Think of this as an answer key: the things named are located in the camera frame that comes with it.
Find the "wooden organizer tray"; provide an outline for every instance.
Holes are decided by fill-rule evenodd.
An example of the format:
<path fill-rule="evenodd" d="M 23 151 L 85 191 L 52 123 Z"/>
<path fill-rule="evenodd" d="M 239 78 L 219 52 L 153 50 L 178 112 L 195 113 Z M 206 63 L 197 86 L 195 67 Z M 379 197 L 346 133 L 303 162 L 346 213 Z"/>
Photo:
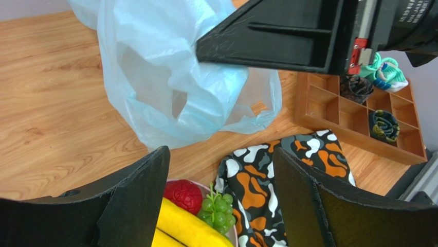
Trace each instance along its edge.
<path fill-rule="evenodd" d="M 374 88 L 362 105 L 339 95 L 339 76 L 298 73 L 295 119 L 297 125 L 317 131 L 332 129 L 340 141 L 406 165 L 427 161 L 412 88 L 397 93 Z M 400 124 L 393 145 L 370 136 L 369 113 L 385 110 Z"/>

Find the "wooden floor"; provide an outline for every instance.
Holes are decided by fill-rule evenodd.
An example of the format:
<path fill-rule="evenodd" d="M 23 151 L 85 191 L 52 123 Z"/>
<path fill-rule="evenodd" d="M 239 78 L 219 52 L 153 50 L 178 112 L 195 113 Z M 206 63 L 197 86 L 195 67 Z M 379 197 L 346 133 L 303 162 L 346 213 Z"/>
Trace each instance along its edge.
<path fill-rule="evenodd" d="M 1 23 L 0 58 L 0 197 L 58 196 L 148 153 L 106 98 L 96 32 L 72 12 Z M 172 150 L 169 178 L 208 184 L 221 158 L 233 150 L 310 133 L 292 123 L 296 73 L 280 77 L 283 109 L 267 130 L 221 132 Z M 380 195 L 408 168 L 342 147 L 358 187 Z"/>

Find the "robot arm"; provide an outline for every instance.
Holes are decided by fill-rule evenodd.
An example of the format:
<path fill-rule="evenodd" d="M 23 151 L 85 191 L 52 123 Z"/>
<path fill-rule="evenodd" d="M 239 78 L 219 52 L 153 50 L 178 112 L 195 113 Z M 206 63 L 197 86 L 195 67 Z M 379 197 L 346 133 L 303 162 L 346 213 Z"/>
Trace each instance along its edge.
<path fill-rule="evenodd" d="M 358 74 L 377 51 L 438 56 L 435 0 L 249 0 L 198 40 L 201 62 Z"/>

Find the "grape bunch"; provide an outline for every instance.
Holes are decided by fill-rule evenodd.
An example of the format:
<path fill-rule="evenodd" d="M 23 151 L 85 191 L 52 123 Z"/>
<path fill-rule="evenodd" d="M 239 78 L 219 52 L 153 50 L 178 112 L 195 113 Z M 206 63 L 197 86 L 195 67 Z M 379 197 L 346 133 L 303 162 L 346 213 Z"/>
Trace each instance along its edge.
<path fill-rule="evenodd" d="M 213 183 L 210 183 L 210 194 L 202 201 L 197 216 L 216 231 L 225 235 L 236 224 L 233 216 L 233 197 L 230 194 L 213 194 Z"/>

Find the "green grape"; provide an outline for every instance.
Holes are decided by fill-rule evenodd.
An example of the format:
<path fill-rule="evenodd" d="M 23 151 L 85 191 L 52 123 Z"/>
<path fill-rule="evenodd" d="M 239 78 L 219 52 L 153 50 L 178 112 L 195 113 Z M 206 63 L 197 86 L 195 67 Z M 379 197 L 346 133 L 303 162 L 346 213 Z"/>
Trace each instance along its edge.
<path fill-rule="evenodd" d="M 225 215 L 232 215 L 233 214 L 233 207 L 228 205 L 227 209 L 225 210 Z"/>
<path fill-rule="evenodd" d="M 212 212 L 214 209 L 213 201 L 211 199 L 204 199 L 202 201 L 202 209 L 205 212 Z"/>
<path fill-rule="evenodd" d="M 228 227 L 232 227 L 236 224 L 236 218 L 233 215 L 227 215 L 227 221 L 225 222 L 225 225 Z"/>
<path fill-rule="evenodd" d="M 206 219 L 203 220 L 207 225 L 209 225 L 210 227 L 213 227 L 213 222 L 211 221 L 211 217 L 208 217 Z"/>
<path fill-rule="evenodd" d="M 226 221 L 227 221 L 227 217 L 225 216 L 224 213 L 222 213 L 222 212 L 216 212 L 216 213 L 214 214 L 214 222 L 213 222 L 213 226 L 221 226 L 221 225 L 224 225 Z"/>
<path fill-rule="evenodd" d="M 216 198 L 214 208 L 216 209 L 216 212 L 225 212 L 227 210 L 227 203 L 222 199 Z"/>
<path fill-rule="evenodd" d="M 197 214 L 198 218 L 200 218 L 201 220 L 207 219 L 208 217 L 210 217 L 210 215 L 211 213 L 205 212 L 203 209 L 201 209 Z"/>
<path fill-rule="evenodd" d="M 219 226 L 215 226 L 213 227 L 216 231 L 218 231 L 220 234 L 225 235 L 227 234 L 229 228 L 227 228 L 224 225 L 219 225 Z"/>
<path fill-rule="evenodd" d="M 228 205 L 233 203 L 233 197 L 230 194 L 223 195 L 222 200 L 224 200 Z"/>

